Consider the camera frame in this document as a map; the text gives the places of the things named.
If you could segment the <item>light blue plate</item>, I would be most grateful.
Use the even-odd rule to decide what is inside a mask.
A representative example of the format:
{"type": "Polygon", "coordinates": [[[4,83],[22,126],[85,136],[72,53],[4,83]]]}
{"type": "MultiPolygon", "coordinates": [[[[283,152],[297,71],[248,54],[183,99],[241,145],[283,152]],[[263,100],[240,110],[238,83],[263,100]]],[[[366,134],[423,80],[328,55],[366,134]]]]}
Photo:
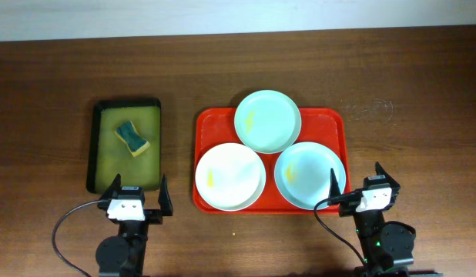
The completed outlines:
{"type": "Polygon", "coordinates": [[[312,210],[329,196],[331,172],[343,192],[347,173],[338,155],[319,143],[299,142],[279,155],[273,176],[280,194],[289,203],[312,210]]]}

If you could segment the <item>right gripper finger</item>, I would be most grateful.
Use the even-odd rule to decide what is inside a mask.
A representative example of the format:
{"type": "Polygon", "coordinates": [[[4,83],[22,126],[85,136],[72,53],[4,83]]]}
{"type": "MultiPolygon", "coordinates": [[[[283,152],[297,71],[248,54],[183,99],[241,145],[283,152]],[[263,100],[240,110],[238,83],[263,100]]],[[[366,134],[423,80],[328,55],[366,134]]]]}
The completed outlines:
{"type": "Polygon", "coordinates": [[[375,172],[377,175],[383,175],[388,183],[395,183],[396,181],[384,170],[379,162],[375,162],[375,172]]]}
{"type": "Polygon", "coordinates": [[[330,190],[328,195],[328,205],[337,205],[341,196],[335,171],[330,169],[330,190]]]}

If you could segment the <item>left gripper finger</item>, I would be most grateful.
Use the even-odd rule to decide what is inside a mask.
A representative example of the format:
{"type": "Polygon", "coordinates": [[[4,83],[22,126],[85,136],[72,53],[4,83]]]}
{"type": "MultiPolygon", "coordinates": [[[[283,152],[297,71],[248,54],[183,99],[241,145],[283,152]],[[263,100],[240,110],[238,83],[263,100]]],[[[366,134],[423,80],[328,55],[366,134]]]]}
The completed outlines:
{"type": "Polygon", "coordinates": [[[100,200],[109,200],[117,198],[121,189],[121,175],[117,174],[111,185],[101,194],[100,200]]]}
{"type": "Polygon", "coordinates": [[[158,203],[162,216],[173,216],[173,204],[169,195],[167,178],[163,175],[159,187],[158,203]]]}

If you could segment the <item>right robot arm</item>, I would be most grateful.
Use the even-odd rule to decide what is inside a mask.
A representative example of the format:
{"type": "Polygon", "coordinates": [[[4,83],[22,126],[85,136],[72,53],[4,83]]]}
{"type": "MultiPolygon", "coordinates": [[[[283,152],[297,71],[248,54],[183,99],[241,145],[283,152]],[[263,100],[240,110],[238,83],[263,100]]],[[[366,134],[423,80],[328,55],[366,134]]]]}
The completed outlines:
{"type": "Polygon", "coordinates": [[[383,212],[394,206],[401,189],[377,162],[376,175],[364,179],[363,187],[341,193],[334,171],[330,172],[328,197],[318,204],[337,205],[339,216],[354,219],[357,237],[362,248],[354,253],[362,262],[355,276],[438,276],[437,272],[411,272],[414,263],[412,251],[416,239],[414,227],[402,222],[384,219],[383,212]]]}

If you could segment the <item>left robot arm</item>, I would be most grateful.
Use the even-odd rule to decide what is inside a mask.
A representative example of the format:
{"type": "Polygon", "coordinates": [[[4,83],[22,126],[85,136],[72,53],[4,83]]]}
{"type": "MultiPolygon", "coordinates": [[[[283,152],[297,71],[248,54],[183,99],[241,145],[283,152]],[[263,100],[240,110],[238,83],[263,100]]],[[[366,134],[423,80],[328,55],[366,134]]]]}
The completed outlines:
{"type": "Polygon", "coordinates": [[[100,276],[141,276],[151,225],[161,225],[173,215],[167,179],[159,187],[158,209],[144,207],[145,194],[139,186],[121,185],[121,175],[99,198],[98,208],[106,218],[119,226],[117,235],[104,239],[96,249],[100,276]]]}

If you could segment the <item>yellow green sponge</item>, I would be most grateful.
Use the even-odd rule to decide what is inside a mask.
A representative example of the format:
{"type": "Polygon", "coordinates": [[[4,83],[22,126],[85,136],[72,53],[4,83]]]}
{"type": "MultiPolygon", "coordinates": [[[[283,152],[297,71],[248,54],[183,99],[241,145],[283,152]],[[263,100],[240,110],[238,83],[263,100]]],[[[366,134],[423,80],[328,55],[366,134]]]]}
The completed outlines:
{"type": "Polygon", "coordinates": [[[127,146],[133,157],[142,154],[150,147],[150,142],[138,133],[131,121],[124,122],[117,127],[115,134],[127,146]]]}

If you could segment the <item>white plate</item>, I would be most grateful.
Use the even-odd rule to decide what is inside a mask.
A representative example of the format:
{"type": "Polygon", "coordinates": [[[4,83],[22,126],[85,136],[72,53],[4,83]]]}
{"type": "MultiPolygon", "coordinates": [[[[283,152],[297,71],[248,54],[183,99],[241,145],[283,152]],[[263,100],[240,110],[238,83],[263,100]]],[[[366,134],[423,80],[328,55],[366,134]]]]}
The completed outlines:
{"type": "Polygon", "coordinates": [[[236,212],[261,196],[266,169],[254,150],[238,143],[223,143],[201,157],[194,180],[206,204],[220,211],[236,212]]]}

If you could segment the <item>mint green plate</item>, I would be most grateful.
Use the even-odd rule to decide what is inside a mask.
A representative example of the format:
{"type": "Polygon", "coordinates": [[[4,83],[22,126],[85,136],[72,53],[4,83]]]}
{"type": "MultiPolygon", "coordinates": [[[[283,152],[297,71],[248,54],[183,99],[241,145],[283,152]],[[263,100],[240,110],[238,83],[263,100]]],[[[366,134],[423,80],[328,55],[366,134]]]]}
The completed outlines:
{"type": "Polygon", "coordinates": [[[260,90],[237,106],[234,128],[239,140],[263,154],[282,152],[299,137],[302,119],[297,104],[274,90],[260,90]]]}

